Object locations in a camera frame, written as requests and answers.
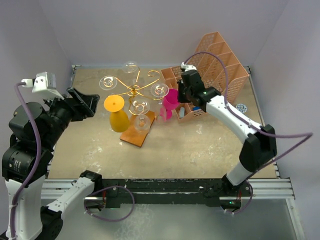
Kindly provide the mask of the pink plastic wine glass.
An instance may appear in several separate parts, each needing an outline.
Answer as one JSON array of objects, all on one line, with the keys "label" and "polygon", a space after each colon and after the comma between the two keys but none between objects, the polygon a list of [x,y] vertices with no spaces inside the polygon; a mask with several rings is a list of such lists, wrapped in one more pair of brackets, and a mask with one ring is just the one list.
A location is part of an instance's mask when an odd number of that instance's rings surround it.
[{"label": "pink plastic wine glass", "polygon": [[163,98],[160,109],[160,116],[166,122],[172,117],[172,110],[176,109],[180,102],[178,101],[178,90],[170,88],[168,94]]}]

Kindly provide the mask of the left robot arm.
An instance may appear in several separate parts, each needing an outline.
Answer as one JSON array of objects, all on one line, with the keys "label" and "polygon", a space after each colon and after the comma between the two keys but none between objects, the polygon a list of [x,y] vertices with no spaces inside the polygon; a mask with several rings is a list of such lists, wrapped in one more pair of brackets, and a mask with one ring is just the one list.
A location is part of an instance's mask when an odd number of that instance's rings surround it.
[{"label": "left robot arm", "polygon": [[72,87],[67,91],[67,98],[46,100],[48,110],[38,102],[22,101],[8,124],[12,135],[2,156],[2,176],[8,191],[9,224],[2,239],[54,240],[75,201],[103,191],[102,176],[86,170],[57,200],[41,204],[54,146],[69,123],[93,117],[100,100],[97,94],[86,95]]}]

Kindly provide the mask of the clear wine glass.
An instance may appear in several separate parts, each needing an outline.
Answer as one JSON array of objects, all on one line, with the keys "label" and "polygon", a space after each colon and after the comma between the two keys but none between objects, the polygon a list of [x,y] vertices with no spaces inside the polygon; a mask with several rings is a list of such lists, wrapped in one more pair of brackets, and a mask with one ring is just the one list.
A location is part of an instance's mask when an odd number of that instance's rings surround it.
[{"label": "clear wine glass", "polygon": [[147,116],[150,110],[150,103],[142,98],[135,97],[129,106],[129,111],[135,116],[134,128],[140,134],[147,134],[150,130],[151,120]]},{"label": "clear wine glass", "polygon": [[113,90],[118,84],[118,79],[112,75],[103,76],[99,80],[99,87],[104,91]]},{"label": "clear wine glass", "polygon": [[130,84],[135,85],[140,76],[138,64],[135,61],[127,61],[121,69],[128,77]]}]

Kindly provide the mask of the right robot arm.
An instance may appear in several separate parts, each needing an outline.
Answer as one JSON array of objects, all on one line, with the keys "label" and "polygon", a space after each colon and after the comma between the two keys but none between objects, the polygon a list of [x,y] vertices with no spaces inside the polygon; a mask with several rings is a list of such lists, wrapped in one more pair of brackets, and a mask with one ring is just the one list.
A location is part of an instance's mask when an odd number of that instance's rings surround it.
[{"label": "right robot arm", "polygon": [[239,162],[222,178],[222,190],[228,196],[235,195],[240,185],[251,174],[277,155],[275,129],[252,121],[225,101],[225,97],[214,87],[206,88],[195,69],[183,70],[178,81],[178,101],[192,103],[202,111],[224,123],[243,144]]}]

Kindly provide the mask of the yellow plastic wine glass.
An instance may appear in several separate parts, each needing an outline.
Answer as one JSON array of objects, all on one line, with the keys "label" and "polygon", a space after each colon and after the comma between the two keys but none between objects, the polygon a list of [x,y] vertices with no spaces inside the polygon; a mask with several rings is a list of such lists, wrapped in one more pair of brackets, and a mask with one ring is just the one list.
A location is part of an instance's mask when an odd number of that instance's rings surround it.
[{"label": "yellow plastic wine glass", "polygon": [[104,108],[110,113],[109,123],[116,133],[125,132],[130,125],[128,115],[124,111],[125,100],[120,95],[110,95],[103,103]]}]

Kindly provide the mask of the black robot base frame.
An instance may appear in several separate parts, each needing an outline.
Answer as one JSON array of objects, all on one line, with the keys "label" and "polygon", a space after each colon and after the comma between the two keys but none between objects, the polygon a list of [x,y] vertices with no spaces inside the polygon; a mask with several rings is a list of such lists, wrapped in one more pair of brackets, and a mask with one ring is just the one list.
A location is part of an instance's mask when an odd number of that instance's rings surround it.
[{"label": "black robot base frame", "polygon": [[223,178],[200,179],[115,179],[86,170],[81,177],[94,182],[93,193],[104,196],[106,208],[122,204],[205,205],[238,210],[242,197],[250,197],[253,187],[245,181],[237,188],[227,188]]}]

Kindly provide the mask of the clear champagne flute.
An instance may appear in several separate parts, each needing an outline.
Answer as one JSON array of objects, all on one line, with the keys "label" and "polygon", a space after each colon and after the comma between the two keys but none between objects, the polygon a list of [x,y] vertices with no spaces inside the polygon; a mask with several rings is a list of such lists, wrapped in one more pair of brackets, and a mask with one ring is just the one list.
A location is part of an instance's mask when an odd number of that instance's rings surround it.
[{"label": "clear champagne flute", "polygon": [[167,111],[164,107],[163,100],[169,93],[169,87],[164,83],[155,83],[151,86],[150,92],[153,100],[156,101],[155,120],[159,124],[164,124],[167,120]]}]

